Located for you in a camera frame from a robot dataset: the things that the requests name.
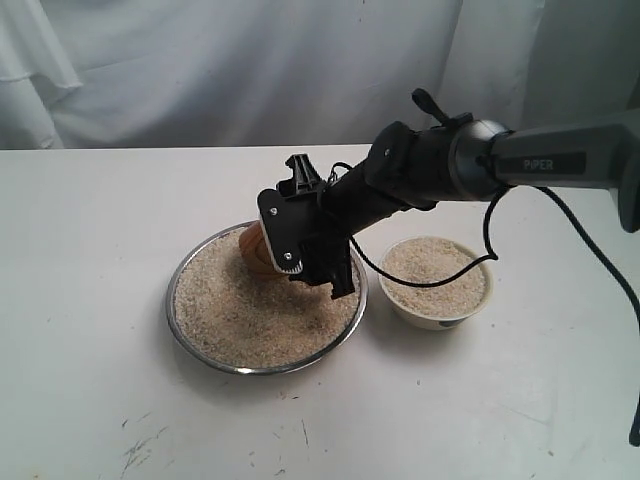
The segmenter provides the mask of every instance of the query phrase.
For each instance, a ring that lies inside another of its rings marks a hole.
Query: white backdrop
[[[0,0],[0,148],[369,143],[625,108],[636,0]]]

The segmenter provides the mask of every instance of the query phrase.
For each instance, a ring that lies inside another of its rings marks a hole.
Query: metal bowl
[[[353,331],[356,329],[356,327],[358,326],[358,323],[360,323],[360,319],[362,318],[365,306],[367,304],[367,294],[369,291],[369,286],[367,284],[367,275],[365,273],[364,266],[362,265],[362,262],[360,261],[360,259],[358,258],[358,256],[353,250],[351,251],[352,263],[353,263],[353,266],[355,267],[354,271],[357,275],[358,282],[360,284],[360,298],[358,300],[358,308],[356,309],[356,312],[353,318],[347,324],[347,326],[342,331],[342,333],[338,335],[338,337],[336,337],[329,345],[324,347],[322,350],[314,353],[313,355],[310,355],[307,358],[303,358],[302,360],[299,360],[297,362],[280,365],[277,367],[267,367],[267,368],[238,367],[235,365],[229,365],[226,363],[218,362],[217,360],[214,360],[206,356],[200,350],[198,350],[198,348],[195,345],[193,345],[189,341],[189,339],[186,337],[186,335],[182,332],[180,325],[178,325],[178,322],[176,320],[176,309],[175,309],[176,288],[178,286],[178,280],[180,279],[180,275],[182,275],[182,272],[187,267],[187,265],[189,265],[191,260],[193,260],[193,258],[200,252],[200,250],[202,250],[204,247],[206,247],[210,243],[216,241],[218,238],[224,237],[225,235],[231,233],[234,230],[237,230],[239,228],[246,228],[252,223],[253,222],[240,223],[238,225],[229,227],[225,230],[222,230],[221,232],[216,233],[215,235],[207,238],[204,242],[202,242],[196,248],[194,248],[191,251],[191,253],[189,253],[189,255],[187,255],[186,258],[180,263],[175,273],[173,274],[173,277],[171,278],[171,282],[169,282],[169,288],[167,289],[167,296],[165,299],[165,309],[167,312],[167,320],[169,321],[169,328],[171,329],[171,332],[173,333],[173,336],[176,338],[178,343],[187,352],[189,352],[195,358],[207,364],[208,366],[216,368],[223,372],[235,373],[239,375],[274,375],[278,373],[288,373],[288,372],[293,372],[295,370],[300,370],[301,368],[308,367],[312,363],[317,362],[322,357],[324,357],[327,353],[329,353],[331,350],[333,350],[342,342],[344,342],[347,338],[349,338],[349,335],[351,335]]]

